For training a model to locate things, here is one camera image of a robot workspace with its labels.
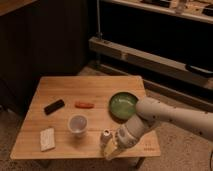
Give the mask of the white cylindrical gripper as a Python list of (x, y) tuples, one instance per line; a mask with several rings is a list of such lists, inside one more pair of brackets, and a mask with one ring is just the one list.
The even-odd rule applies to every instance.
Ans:
[(115, 141), (110, 139), (104, 148), (104, 158), (112, 160), (120, 153), (137, 145), (141, 138), (156, 127), (155, 121), (133, 115), (127, 120), (119, 120), (120, 126), (115, 132)]

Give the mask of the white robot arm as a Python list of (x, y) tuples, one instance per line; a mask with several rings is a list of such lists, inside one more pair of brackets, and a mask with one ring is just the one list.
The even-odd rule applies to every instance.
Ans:
[(145, 96), (136, 103), (136, 113), (122, 124), (104, 148), (103, 156), (112, 160), (154, 129), (157, 121), (168, 122), (213, 142), (213, 113), (180, 108)]

